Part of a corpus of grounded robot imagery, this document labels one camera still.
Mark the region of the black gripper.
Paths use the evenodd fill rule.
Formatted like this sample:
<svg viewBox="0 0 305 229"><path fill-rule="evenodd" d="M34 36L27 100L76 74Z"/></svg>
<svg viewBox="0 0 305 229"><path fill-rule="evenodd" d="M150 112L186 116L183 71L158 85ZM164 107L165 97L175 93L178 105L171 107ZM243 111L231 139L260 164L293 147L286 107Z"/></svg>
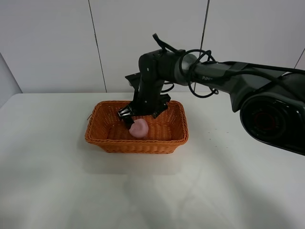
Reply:
<svg viewBox="0 0 305 229"><path fill-rule="evenodd" d="M168 94L162 94L164 80L144 82L140 79L139 87L135 90L133 100L118 111L118 117L123 120L125 127L130 130L134 124L132 117L148 116L157 118L168 109L171 98Z"/></svg>

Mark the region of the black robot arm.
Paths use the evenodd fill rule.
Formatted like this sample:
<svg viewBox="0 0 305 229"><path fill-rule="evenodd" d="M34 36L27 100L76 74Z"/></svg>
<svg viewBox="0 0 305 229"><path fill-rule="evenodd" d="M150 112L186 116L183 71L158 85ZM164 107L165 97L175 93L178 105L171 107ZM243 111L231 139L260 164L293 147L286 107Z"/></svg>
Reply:
<svg viewBox="0 0 305 229"><path fill-rule="evenodd" d="M127 127L133 117L158 117L168 107L165 83L207 86L211 94L230 95L232 111L239 112L246 132L256 140L305 153L305 72L299 69L245 62L217 62L210 51L160 49L139 58L139 72L128 75L133 100L118 111Z"/></svg>

